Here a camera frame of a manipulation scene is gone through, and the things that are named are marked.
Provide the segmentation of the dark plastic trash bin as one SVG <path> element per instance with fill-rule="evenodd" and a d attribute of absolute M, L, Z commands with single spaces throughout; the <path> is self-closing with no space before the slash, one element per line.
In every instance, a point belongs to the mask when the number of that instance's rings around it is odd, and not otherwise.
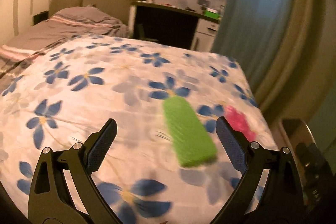
<path fill-rule="evenodd" d="M 293 157 L 311 215 L 335 213 L 335 174 L 317 147 L 308 125 L 301 119 L 285 118 L 279 130 Z"/>

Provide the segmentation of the crumpled pink plastic bag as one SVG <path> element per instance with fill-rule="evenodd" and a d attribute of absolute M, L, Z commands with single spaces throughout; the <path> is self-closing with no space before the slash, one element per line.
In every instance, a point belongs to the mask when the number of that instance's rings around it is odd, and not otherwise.
<path fill-rule="evenodd" d="M 230 126 L 235 131 L 241 132 L 249 142 L 256 140 L 256 133 L 250 129 L 246 116 L 242 112 L 239 112 L 233 106 L 227 106 L 224 116 Z"/>

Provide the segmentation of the green mesh sponge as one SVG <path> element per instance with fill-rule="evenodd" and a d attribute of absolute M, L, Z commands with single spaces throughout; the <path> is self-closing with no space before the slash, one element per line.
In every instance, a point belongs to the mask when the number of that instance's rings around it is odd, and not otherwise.
<path fill-rule="evenodd" d="M 179 165 L 200 166 L 217 158 L 217 148 L 192 106 L 180 96 L 162 103 L 163 115 Z"/>

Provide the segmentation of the floral blue white duvet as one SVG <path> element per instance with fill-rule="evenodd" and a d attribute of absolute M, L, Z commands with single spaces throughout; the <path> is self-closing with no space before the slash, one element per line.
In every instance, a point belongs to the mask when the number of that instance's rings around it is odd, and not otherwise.
<path fill-rule="evenodd" d="M 140 40 L 79 36 L 52 48 L 1 95 L 1 182 L 23 213 L 44 147 L 83 142 L 113 118 L 118 132 L 92 177 L 125 223 L 209 223 L 240 173 L 230 163 L 215 122 L 233 106 L 257 142 L 276 148 L 242 69 L 228 57 Z M 217 147 L 215 161 L 183 168 L 163 115 L 180 96 Z"/>

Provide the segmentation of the blue grey curtain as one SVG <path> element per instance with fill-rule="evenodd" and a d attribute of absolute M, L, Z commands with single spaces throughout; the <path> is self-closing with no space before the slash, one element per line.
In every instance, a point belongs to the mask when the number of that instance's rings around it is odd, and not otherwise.
<path fill-rule="evenodd" d="M 268 122 L 308 121 L 335 81 L 335 0 L 227 0 L 211 50 L 237 60 Z"/>

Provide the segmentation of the dark desk with drawers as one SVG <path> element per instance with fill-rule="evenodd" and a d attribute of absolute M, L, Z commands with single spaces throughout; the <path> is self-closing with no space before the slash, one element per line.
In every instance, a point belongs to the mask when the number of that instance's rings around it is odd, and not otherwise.
<path fill-rule="evenodd" d="M 172 6 L 133 2 L 129 29 L 134 39 L 209 52 L 219 29 L 219 20 Z"/>

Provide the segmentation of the green box on desk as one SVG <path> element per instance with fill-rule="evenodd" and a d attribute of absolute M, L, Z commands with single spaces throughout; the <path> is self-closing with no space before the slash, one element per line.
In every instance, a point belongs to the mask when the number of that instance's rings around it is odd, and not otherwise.
<path fill-rule="evenodd" d="M 220 14 L 214 9 L 206 9 L 203 11 L 203 15 L 214 20 L 218 20 L 220 18 Z"/>

